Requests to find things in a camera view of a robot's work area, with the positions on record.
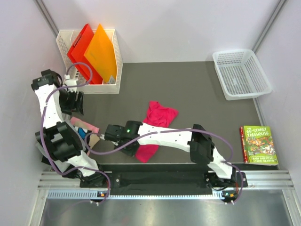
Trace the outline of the pink red t shirt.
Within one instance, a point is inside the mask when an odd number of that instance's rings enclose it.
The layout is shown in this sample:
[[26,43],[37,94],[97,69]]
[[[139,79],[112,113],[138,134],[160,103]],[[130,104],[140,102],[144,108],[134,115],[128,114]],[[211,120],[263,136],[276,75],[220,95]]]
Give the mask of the pink red t shirt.
[[[158,101],[150,101],[143,123],[151,126],[168,128],[177,117],[178,111],[170,107],[164,107]],[[142,145],[135,157],[142,163],[147,163],[157,152],[158,145]]]

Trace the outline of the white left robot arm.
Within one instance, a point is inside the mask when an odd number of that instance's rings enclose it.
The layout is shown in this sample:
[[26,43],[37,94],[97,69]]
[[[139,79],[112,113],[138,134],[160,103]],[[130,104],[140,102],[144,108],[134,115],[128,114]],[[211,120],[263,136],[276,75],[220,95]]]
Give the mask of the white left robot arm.
[[81,187],[105,186],[106,174],[89,157],[89,149],[100,141],[99,129],[72,116],[83,114],[84,94],[69,88],[57,90],[62,86],[62,77],[50,69],[31,84],[44,117],[42,131],[35,134],[42,160],[47,164],[52,161],[64,177],[79,178]]

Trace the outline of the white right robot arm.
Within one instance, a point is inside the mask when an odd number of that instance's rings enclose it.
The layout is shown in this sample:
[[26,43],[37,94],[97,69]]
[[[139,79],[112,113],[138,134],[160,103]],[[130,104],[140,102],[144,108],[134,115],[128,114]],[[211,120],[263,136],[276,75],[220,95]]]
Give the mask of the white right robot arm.
[[193,163],[210,171],[206,180],[211,186],[231,186],[237,180],[236,170],[218,152],[212,141],[213,136],[198,124],[187,129],[170,129],[128,121],[125,126],[108,125],[102,139],[111,141],[117,150],[127,155],[134,155],[146,145],[167,146],[188,152]]

